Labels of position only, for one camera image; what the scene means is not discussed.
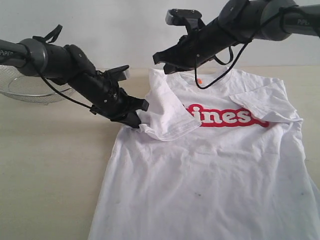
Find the white wall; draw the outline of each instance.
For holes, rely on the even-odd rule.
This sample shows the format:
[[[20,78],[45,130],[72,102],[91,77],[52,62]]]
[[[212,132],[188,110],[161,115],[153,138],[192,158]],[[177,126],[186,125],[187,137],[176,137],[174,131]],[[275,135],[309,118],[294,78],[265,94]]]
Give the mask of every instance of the white wall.
[[[196,9],[207,24],[227,0],[0,0],[0,39],[19,42],[44,36],[57,24],[58,45],[81,47],[98,68],[129,64],[152,67],[152,55],[175,45],[183,27],[168,26],[168,9]],[[297,0],[299,5],[319,0]],[[320,40],[291,36],[282,42],[255,40],[238,66],[319,65]],[[206,67],[214,66],[213,62]]]

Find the metal strainer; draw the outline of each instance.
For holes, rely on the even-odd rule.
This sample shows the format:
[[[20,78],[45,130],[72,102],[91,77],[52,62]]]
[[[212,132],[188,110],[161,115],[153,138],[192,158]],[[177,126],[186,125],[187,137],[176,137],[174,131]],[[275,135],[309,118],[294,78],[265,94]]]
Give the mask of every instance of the metal strainer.
[[[75,92],[68,84],[59,86],[50,83],[68,97]],[[15,67],[2,65],[0,65],[0,93],[29,103],[50,104],[65,99],[50,89],[40,77],[24,76]]]

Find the beige table surface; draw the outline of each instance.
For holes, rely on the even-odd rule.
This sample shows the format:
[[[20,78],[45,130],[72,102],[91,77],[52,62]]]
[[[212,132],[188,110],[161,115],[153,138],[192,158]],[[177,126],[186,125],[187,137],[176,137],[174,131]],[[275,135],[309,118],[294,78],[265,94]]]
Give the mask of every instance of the beige table surface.
[[[306,165],[319,187],[320,67],[243,69],[285,81],[305,120]],[[132,70],[121,85],[144,97],[148,70]],[[87,239],[120,127],[67,100],[46,106],[0,95],[0,240]]]

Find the black cable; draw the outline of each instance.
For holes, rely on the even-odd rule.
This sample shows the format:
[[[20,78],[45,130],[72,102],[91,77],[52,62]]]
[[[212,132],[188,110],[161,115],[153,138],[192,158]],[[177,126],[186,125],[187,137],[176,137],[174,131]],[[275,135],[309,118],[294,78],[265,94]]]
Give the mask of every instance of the black cable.
[[[232,69],[233,67],[236,65],[237,61],[239,60],[239,58],[241,57],[241,54],[244,52],[244,50],[246,49],[246,47],[248,46],[249,43],[252,42],[252,40],[254,39],[255,35],[262,29],[264,28],[266,25],[268,25],[270,22],[272,22],[274,19],[280,17],[282,14],[284,14],[285,12],[298,12],[301,15],[303,15],[305,18],[310,20],[310,15],[305,13],[302,9],[300,8],[296,8],[296,7],[288,7],[288,8],[283,8],[280,9],[280,11],[275,14],[274,16],[270,17],[267,21],[265,21],[263,24],[260,25],[260,27],[250,36],[249,41],[246,42],[243,47],[240,49],[239,53],[237,54],[236,58],[234,59],[233,63],[231,64],[231,66],[222,74],[220,75],[217,79],[215,79],[213,82],[211,82],[210,84],[208,84],[207,86],[200,86],[198,83],[198,77],[197,77],[197,54],[195,56],[195,65],[194,65],[194,78],[195,78],[195,84],[199,89],[207,89],[209,87],[211,87],[213,84],[215,84],[216,82],[218,82],[219,80],[221,80],[222,78],[224,78]],[[312,27],[313,30],[318,34],[318,37],[320,38],[320,31],[314,26]]]
[[[77,100],[74,100],[74,99],[72,99],[71,97],[69,97],[69,96],[67,96],[67,95],[64,95],[63,93],[61,93],[60,91],[58,91],[54,86],[52,86],[52,85],[50,84],[50,82],[48,82],[48,80],[46,79],[46,77],[41,73],[41,71],[38,69],[38,67],[37,67],[36,64],[34,63],[33,59],[30,59],[30,58],[29,58],[28,56],[26,56],[25,54],[22,54],[22,53],[20,53],[20,52],[13,53],[13,54],[11,54],[10,56],[7,56],[7,57],[5,57],[4,59],[2,59],[2,60],[0,61],[0,65],[3,64],[3,63],[5,63],[6,61],[12,59],[12,58],[15,58],[15,57],[23,57],[25,60],[29,61],[29,62],[31,63],[31,65],[33,66],[34,70],[36,71],[36,73],[39,75],[39,77],[40,77],[40,78],[44,81],[44,83],[45,83],[46,85],[48,85],[48,87],[51,88],[55,93],[57,93],[57,94],[60,95],[61,97],[65,98],[65,99],[67,99],[67,100],[69,100],[69,101],[71,101],[71,102],[73,102],[73,103],[75,103],[75,104],[78,104],[78,105],[80,105],[80,106],[83,106],[83,107],[85,107],[85,108],[87,108],[87,109],[91,109],[90,106],[88,106],[88,105],[86,105],[86,104],[84,104],[84,103],[82,103],[82,102],[79,102],[79,101],[77,101]]]

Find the t-shirt sleeve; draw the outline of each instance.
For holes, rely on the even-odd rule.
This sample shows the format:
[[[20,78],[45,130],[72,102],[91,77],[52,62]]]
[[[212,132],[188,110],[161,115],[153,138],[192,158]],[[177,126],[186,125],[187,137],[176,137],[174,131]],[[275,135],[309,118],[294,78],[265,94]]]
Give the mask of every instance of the t-shirt sleeve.
[[[302,120],[290,104],[282,80],[252,91],[231,95],[230,99],[263,121],[291,123]]]
[[[198,128],[201,123],[188,113],[164,78],[156,69],[149,71],[151,90],[145,97],[149,109],[137,111],[142,122],[138,131],[157,140],[172,141]]]

